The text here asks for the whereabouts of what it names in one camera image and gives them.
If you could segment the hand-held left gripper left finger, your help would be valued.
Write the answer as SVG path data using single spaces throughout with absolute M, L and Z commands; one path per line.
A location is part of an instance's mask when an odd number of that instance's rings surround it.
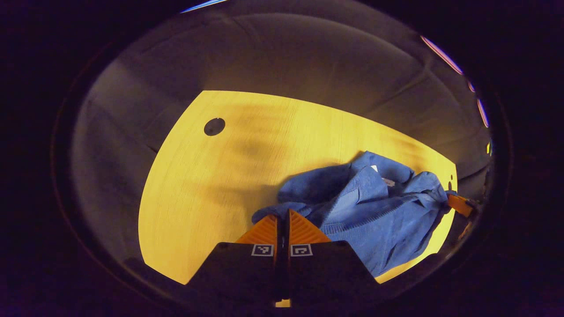
M 220 242 L 187 284 L 216 299 L 274 305 L 278 219 L 268 215 L 236 242 Z

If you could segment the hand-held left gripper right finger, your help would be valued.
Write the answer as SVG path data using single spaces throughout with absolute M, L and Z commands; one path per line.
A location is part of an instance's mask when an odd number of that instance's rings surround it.
M 291 305 L 363 303 L 378 292 L 379 283 L 347 241 L 332 241 L 292 209 L 286 238 Z

